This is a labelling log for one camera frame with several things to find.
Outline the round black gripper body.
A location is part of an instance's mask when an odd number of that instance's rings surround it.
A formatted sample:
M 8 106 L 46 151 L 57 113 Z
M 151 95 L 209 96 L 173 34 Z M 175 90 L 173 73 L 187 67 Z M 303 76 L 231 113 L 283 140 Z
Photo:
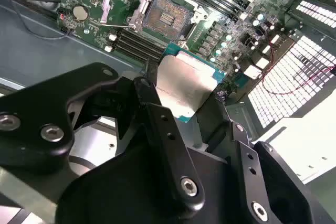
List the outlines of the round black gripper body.
M 205 205 L 179 217 L 167 182 L 145 143 L 74 180 L 59 200 L 56 223 L 244 223 L 227 163 L 190 148 L 205 190 Z

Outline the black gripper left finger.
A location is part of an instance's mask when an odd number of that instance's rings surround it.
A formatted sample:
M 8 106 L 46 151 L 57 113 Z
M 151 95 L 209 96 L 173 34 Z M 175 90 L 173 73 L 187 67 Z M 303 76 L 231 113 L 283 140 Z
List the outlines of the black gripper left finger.
M 179 211 L 199 211 L 202 183 L 170 109 L 144 77 L 119 77 L 93 63 L 1 98 L 1 166 L 36 191 L 65 168 L 75 131 L 115 118 L 122 143 L 147 144 Z

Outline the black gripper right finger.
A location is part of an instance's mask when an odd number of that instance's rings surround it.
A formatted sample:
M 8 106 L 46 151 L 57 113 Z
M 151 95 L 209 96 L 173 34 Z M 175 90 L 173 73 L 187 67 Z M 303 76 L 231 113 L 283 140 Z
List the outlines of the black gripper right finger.
M 310 192 L 277 151 L 252 144 L 211 94 L 197 121 L 207 161 L 197 164 L 205 189 L 207 222 L 313 223 Z

